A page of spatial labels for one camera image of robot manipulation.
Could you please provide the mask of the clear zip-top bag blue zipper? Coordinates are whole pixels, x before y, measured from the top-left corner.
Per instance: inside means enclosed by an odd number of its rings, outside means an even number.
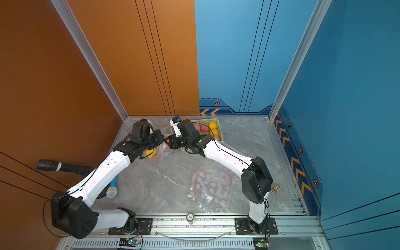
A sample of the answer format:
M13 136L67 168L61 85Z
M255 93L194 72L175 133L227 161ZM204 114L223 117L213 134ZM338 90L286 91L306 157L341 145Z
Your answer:
M161 129L161 133L164 135L164 139L166 139L167 136L174 134L174 131L171 126L167 126ZM157 146L155 149L157 150L157 153L154 157L148 158L150 159L150 161L162 161L173 151L164 142L161 145Z

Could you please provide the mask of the yellow peach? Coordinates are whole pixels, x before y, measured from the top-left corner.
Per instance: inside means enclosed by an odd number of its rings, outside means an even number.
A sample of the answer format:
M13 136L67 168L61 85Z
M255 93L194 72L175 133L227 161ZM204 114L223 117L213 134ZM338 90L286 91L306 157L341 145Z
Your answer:
M156 149L146 150L143 152L143 156L145 158L152 158L155 156L156 153L157 153Z

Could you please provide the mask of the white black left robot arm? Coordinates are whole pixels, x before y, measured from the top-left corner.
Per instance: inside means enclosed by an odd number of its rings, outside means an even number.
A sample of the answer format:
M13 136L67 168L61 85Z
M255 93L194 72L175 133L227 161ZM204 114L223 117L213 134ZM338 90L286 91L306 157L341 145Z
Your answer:
M144 157L146 150L155 149L163 141L161 131L153 129L148 120L136 122L127 138L119 142L87 177L67 192L58 191L49 199L52 226L76 239L109 228L118 228L124 234L133 233L137 225L135 212L126 208L92 210L91 207L120 172L137 158Z

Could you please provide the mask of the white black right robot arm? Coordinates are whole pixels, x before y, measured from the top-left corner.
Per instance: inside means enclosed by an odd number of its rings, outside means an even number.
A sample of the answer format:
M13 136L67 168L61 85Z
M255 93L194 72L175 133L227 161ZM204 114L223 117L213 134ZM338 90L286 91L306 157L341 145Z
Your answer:
M236 174L241 179L242 192L250 202L247 220L250 231L255 234L270 233L270 214L267 208L274 181L265 161L260 157L252 159L226 148L215 140L213 134L200 134L188 119L173 117L170 125L174 134L167 136L165 143L173 150L184 148L189 154L214 160Z

